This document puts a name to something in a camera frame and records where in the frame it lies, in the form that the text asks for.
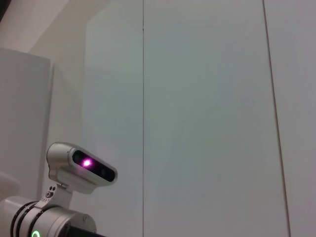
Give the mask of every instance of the white cabinet door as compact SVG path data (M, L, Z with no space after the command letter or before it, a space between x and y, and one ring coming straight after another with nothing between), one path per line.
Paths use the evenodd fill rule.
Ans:
M287 237L262 1L144 4L145 237Z
M316 1L265 0L292 237L316 233Z
M50 61L0 49L0 172L40 197L50 106Z

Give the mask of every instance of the black ring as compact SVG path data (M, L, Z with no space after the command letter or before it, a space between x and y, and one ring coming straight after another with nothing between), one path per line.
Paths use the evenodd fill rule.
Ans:
M23 205L23 206L20 207L20 209L16 212L16 214L14 215L14 217L13 217L13 219L12 219L12 222L11 222L11 227L10 227L10 236L11 236L11 237L14 237L14 236L13 236L13 229L14 229L15 221L16 221L16 219L18 218L18 216L20 215L20 213L23 211L23 209L24 209L25 207L27 207L28 205L33 204L33 203L35 203L35 202L37 202L37 201L32 201L32 202L29 202L29 203Z
M42 209L42 210L33 218L32 222L30 223L30 226L29 226L29 231L28 231L27 237L32 237L31 235L32 235L33 227L34 227L36 221L39 219L39 217L40 217L44 212L46 212L47 210L52 209L52 208L54 208L54 207L58 207L58 206L57 206L57 205L48 206L47 208Z
M20 237L20 228L21 228L22 221L23 221L24 217L29 213L29 211L34 208L35 205L36 205L36 203L34 203L33 205L29 206L29 208L26 209L24 211L23 215L20 217L20 219L18 221L18 224L16 225L16 228L15 228L15 237Z

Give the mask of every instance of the camera housing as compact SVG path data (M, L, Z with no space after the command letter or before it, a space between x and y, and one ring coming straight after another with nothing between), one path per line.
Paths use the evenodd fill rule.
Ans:
M83 194L114 184L118 177L114 167L71 143L53 143L47 151L47 162L51 180Z

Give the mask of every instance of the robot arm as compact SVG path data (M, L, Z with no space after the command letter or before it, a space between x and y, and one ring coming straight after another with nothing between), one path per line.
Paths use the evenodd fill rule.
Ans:
M48 188L40 201L9 197L0 202L1 237L101 237L89 215L69 210L73 191L90 194L113 184L114 167L69 143L54 143L47 152Z

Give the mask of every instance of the purple light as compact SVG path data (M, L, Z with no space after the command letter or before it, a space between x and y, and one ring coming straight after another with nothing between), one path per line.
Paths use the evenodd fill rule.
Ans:
M83 166L84 167L90 166L91 164L92 164L92 162L89 159L86 159L86 160L83 161Z

